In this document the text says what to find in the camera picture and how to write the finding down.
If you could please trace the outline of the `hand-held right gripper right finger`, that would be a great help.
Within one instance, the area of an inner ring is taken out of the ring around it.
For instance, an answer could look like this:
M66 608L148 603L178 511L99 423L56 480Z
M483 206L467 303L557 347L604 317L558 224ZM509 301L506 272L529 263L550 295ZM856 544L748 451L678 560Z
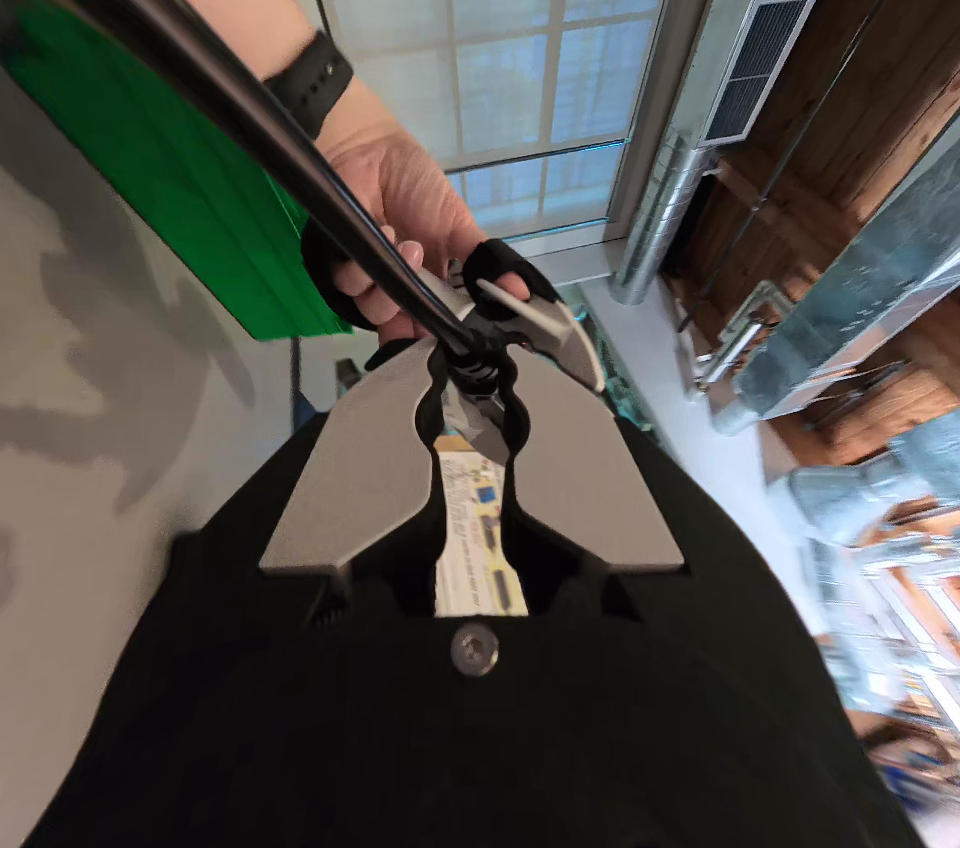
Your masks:
M604 401L597 356L575 356L574 368L525 347L508 347L500 362L509 452L502 540L523 592L686 564L623 419Z

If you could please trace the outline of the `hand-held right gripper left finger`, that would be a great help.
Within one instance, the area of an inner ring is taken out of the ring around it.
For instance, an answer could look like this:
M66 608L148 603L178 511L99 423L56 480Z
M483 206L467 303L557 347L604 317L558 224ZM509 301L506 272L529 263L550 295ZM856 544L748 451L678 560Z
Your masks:
M263 573L436 593L447 514L434 442L447 379L444 352L423 339L340 398L260 558Z

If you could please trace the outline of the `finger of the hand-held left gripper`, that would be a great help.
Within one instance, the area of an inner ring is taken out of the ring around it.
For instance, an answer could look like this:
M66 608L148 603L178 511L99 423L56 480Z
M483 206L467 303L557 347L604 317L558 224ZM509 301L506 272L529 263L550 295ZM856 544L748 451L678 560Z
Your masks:
M503 406L496 397L471 398L455 385L442 393L445 431L458 434L470 448L494 463L507 463L510 449L502 433Z
M592 392L604 391L605 375L594 343L565 302L533 289L527 300L520 300L486 279L478 279L477 288L484 302L507 312L506 318L493 321L506 335L549 358Z

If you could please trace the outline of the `person's left hand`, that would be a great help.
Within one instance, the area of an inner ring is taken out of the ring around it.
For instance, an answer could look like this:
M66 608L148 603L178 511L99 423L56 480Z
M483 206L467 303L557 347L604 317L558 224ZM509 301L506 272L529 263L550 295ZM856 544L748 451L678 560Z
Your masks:
M354 76L326 116L316 143L343 182L414 269L444 279L452 261L465 262L486 241L439 164L380 98ZM381 346L424 338L427 331L402 311L354 261L339 256L310 222L301 238L304 266L332 310L376 331Z

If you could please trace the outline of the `large paned window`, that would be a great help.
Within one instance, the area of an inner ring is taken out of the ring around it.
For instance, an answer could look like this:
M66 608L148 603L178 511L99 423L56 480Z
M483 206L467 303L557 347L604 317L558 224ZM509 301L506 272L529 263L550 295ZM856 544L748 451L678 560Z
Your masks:
M667 0L320 0L490 235L611 221Z

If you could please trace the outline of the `black wrist watch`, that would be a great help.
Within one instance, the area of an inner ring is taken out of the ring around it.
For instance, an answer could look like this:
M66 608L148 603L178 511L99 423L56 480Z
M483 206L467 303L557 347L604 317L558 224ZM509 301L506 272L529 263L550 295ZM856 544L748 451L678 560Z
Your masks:
M330 35L318 29L306 47L264 85L303 133L317 141L353 79L353 65Z

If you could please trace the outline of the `white air vent grille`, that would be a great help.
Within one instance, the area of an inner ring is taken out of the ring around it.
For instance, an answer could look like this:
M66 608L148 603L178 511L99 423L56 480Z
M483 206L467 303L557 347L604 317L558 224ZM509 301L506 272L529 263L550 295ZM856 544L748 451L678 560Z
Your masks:
M736 36L722 39L724 66L712 89L698 146L725 146L750 135L817 0L749 0Z

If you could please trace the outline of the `green plastic bin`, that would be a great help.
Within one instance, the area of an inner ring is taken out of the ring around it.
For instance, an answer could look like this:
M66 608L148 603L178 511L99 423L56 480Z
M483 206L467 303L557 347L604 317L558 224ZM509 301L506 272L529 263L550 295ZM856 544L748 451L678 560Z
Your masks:
M2 0L2 66L253 338L353 331L306 271L306 211L126 49L53 0Z

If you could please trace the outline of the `silver spiral ventilation duct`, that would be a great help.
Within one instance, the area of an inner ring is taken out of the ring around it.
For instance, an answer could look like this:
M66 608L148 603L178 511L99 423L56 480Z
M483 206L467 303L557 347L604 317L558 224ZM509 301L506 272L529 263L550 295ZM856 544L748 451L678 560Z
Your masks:
M708 0L676 100L633 216L610 292L625 306L642 303L658 276L701 179L725 146L698 146L713 88L724 66L722 39L737 35L749 0Z

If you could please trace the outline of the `galvanized rectangular duct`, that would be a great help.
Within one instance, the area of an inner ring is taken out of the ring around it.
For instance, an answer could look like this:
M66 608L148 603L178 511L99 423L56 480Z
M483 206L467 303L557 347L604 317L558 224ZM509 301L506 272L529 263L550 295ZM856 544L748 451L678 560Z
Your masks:
M958 288L955 115L825 274L733 379L713 419L736 435L804 409Z

